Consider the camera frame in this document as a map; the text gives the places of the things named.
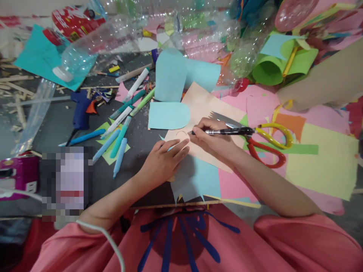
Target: scissors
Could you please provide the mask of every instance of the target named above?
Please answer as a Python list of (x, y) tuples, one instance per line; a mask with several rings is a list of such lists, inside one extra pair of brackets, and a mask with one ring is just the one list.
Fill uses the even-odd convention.
[[(241, 127), (246, 127), (242, 124), (240, 124), (239, 122), (236, 122), (235, 120), (228, 118), (222, 114), (216, 113), (214, 111), (211, 112), (210, 118), (212, 119), (217, 119), (219, 121), (224, 121), (226, 122), (226, 125), (230, 128), (241, 128)], [(278, 130), (280, 130), (286, 137), (286, 145), (282, 145), (281, 143), (279, 143), (278, 141), (276, 141), (274, 138), (272, 138), (269, 134), (267, 134), (262, 128), (267, 128), (267, 127), (272, 127), (272, 128), (276, 128)], [(249, 132), (247, 132), (245, 135), (243, 135), (247, 142), (248, 142), (248, 150), (251, 153), (251, 156), (253, 156), (256, 160), (259, 160), (261, 163), (263, 163), (264, 165), (266, 165), (269, 168), (275, 169), (275, 168), (280, 168), (281, 166), (284, 165), (284, 163), (286, 162), (286, 157), (284, 154), (282, 154), (280, 151), (271, 148), (267, 145), (264, 145), (262, 143), (256, 142), (254, 139), (252, 139), (252, 134), (253, 133), (258, 133), (260, 134), (262, 137), (264, 137), (267, 141), (269, 141), (271, 144), (273, 144), (274, 146), (281, 148), (281, 149), (289, 149), (292, 147), (293, 145), (293, 138), (291, 133), (288, 131), (287, 128), (285, 128), (284, 126), (280, 125), (280, 124), (276, 124), (276, 123), (270, 123), (270, 124), (262, 124), (259, 125), (257, 128), (252, 129), (252, 131), (254, 132), (250, 132), (251, 130), (248, 130)], [(275, 154), (278, 156), (279, 161), (276, 164), (266, 164), (263, 161), (261, 161), (260, 157), (257, 155), (256, 149), (255, 147), (261, 148), (263, 150), (266, 150), (272, 154)]]

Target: pink cloth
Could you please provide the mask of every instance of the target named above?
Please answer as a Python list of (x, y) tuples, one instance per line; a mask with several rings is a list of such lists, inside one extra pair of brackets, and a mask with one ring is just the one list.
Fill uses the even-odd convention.
[[(141, 210), (124, 236), (119, 223), (110, 230), (126, 271), (355, 272), (363, 267), (358, 243), (322, 215), (262, 216), (253, 230), (222, 204), (175, 212), (157, 220), (154, 210)], [(43, 244), (32, 271), (120, 271), (120, 264), (103, 234), (87, 234), (70, 223)]]

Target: white marker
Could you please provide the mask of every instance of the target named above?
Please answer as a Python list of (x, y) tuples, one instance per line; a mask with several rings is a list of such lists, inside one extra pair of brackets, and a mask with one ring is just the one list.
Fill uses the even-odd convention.
[(148, 75), (149, 71), (150, 71), (149, 67), (146, 67), (143, 70), (143, 72), (141, 73), (141, 75), (137, 78), (137, 80), (135, 81), (135, 83), (132, 85), (131, 89), (127, 93), (127, 95), (126, 95), (125, 99), (122, 101), (122, 103), (126, 103), (127, 101), (129, 101), (132, 98), (132, 96), (136, 92), (137, 88), (141, 85), (141, 83), (144, 81), (144, 79)]
[(130, 105), (124, 110), (123, 113), (115, 120), (115, 122), (106, 130), (106, 132), (101, 136), (101, 140), (104, 140), (112, 131), (114, 131), (119, 124), (129, 115), (129, 113), (133, 110), (133, 106)]

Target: person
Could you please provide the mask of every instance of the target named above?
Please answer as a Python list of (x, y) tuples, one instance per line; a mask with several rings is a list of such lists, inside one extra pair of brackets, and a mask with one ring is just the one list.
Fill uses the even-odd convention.
[[(231, 162), (279, 216), (261, 216), (252, 229), (223, 204), (164, 213), (145, 209), (132, 212), (129, 229), (122, 231), (120, 217), (128, 208), (175, 174), (189, 151), (186, 139), (157, 142), (141, 170), (84, 210), (79, 220), (109, 231), (126, 271), (363, 271), (360, 245), (302, 191), (237, 147), (230, 136), (203, 131), (224, 128), (224, 122), (203, 118), (190, 140)], [(32, 269), (120, 270), (105, 236), (76, 223), (44, 242)]]

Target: white cable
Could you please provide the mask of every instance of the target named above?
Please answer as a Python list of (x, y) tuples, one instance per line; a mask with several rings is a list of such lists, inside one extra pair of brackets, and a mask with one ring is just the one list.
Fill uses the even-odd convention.
[[(18, 194), (21, 194), (21, 195), (30, 196), (30, 197), (32, 197), (32, 198), (34, 198), (36, 200), (39, 200), (40, 202), (42, 201), (42, 197), (41, 196), (39, 196), (37, 194), (34, 194), (34, 193), (27, 192), (27, 191), (16, 190), (16, 189), (6, 189), (6, 188), (2, 188), (2, 187), (0, 187), (0, 190), (6, 191), (6, 192), (18, 193)], [(112, 239), (112, 237), (108, 233), (108, 231), (105, 230), (103, 227), (99, 227), (99, 226), (95, 226), (95, 225), (92, 225), (92, 224), (88, 224), (88, 223), (82, 222), (80, 220), (77, 220), (76, 223), (79, 224), (79, 225), (81, 225), (81, 226), (84, 226), (84, 227), (88, 227), (90, 229), (93, 229), (93, 230), (98, 230), (98, 231), (102, 232), (104, 236), (106, 236), (107, 240), (111, 244), (112, 249), (113, 249), (113, 251), (115, 252), (115, 254), (116, 254), (117, 258), (118, 258), (118, 261), (120, 262), (121, 271), (124, 272), (125, 271), (125, 262), (124, 262), (124, 259), (123, 259), (122, 255), (121, 255), (121, 252), (118, 249), (115, 241)]]

